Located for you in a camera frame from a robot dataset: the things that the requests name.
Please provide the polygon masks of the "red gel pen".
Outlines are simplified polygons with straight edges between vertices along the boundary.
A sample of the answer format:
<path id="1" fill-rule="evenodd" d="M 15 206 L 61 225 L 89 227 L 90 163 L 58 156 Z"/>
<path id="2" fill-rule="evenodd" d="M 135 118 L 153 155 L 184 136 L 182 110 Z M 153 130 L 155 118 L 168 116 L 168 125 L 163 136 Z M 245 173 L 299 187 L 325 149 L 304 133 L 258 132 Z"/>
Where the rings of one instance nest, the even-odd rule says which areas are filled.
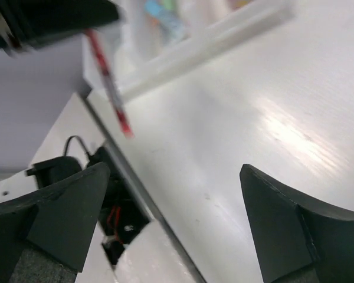
<path id="1" fill-rule="evenodd" d="M 119 122 L 120 129 L 127 138 L 131 138 L 133 137 L 133 131 L 130 128 L 129 119 L 127 118 L 122 98 L 114 83 L 113 74 L 101 47 L 97 32 L 93 29 L 87 29 L 85 35 L 88 38 L 91 53 L 94 57 L 109 103 Z"/>

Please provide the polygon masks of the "blue cap highlighter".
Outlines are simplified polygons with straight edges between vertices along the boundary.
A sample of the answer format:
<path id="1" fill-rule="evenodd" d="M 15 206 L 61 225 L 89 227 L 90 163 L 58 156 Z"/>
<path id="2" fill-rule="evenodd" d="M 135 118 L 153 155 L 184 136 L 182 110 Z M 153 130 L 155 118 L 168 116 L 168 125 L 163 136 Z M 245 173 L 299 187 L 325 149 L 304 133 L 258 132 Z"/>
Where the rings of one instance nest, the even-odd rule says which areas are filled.
<path id="1" fill-rule="evenodd" d="M 181 41 L 188 35 L 187 28 L 182 20 L 171 10 L 156 1 L 146 1 L 146 12 L 157 19 L 160 25 L 167 30 L 174 41 Z"/>

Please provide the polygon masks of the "clear plastic organizer tray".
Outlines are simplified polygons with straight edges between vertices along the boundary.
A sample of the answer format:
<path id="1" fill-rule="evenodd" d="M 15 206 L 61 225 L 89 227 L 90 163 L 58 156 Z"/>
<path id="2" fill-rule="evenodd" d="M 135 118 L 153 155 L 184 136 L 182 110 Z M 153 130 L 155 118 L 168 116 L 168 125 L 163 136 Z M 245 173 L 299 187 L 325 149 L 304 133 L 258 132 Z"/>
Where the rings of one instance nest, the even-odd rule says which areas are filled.
<path id="1" fill-rule="evenodd" d="M 294 1 L 173 1 L 185 35 L 152 19 L 144 1 L 119 1 L 121 20 L 97 32 L 119 91 L 131 100 L 293 16 Z"/>

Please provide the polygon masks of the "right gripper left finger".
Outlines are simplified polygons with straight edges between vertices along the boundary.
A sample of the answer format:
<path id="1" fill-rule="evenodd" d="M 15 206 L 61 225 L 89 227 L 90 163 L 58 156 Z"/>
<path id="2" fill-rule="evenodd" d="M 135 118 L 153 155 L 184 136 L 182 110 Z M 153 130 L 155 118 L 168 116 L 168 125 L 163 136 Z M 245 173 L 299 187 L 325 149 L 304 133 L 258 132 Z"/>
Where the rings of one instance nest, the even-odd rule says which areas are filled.
<path id="1" fill-rule="evenodd" d="M 104 163 L 0 203 L 0 282 L 74 282 L 110 170 Z"/>

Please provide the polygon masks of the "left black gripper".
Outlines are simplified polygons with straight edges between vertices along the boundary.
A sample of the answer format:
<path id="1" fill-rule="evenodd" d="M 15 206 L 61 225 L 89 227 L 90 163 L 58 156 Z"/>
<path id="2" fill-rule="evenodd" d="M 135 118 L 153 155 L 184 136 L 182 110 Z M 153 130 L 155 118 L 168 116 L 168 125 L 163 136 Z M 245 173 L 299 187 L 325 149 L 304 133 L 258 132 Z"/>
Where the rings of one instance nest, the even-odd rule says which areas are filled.
<path id="1" fill-rule="evenodd" d="M 40 49 L 119 19 L 112 1 L 0 1 L 0 50 Z"/>

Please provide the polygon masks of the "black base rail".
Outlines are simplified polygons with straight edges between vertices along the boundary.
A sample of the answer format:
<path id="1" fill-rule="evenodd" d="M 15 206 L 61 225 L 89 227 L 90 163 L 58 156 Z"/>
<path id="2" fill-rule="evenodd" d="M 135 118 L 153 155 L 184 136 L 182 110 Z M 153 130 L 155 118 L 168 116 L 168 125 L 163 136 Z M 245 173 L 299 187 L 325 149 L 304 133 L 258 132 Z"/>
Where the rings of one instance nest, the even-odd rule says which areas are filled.
<path id="1" fill-rule="evenodd" d="M 73 94 L 65 109 L 66 153 L 82 167 L 105 162 L 110 179 L 77 282 L 203 282 L 153 202 L 117 167 L 116 154 L 86 102 Z"/>

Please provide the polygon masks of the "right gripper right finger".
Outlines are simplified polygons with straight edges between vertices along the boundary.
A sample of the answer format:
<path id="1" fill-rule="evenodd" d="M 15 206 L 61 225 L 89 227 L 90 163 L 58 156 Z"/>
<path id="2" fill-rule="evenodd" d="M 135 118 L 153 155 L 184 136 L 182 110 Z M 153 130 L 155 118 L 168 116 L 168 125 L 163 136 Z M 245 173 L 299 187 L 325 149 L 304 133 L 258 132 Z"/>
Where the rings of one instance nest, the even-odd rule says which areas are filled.
<path id="1" fill-rule="evenodd" d="M 242 166 L 240 182 L 264 282 L 354 282 L 354 211 L 250 164 Z"/>

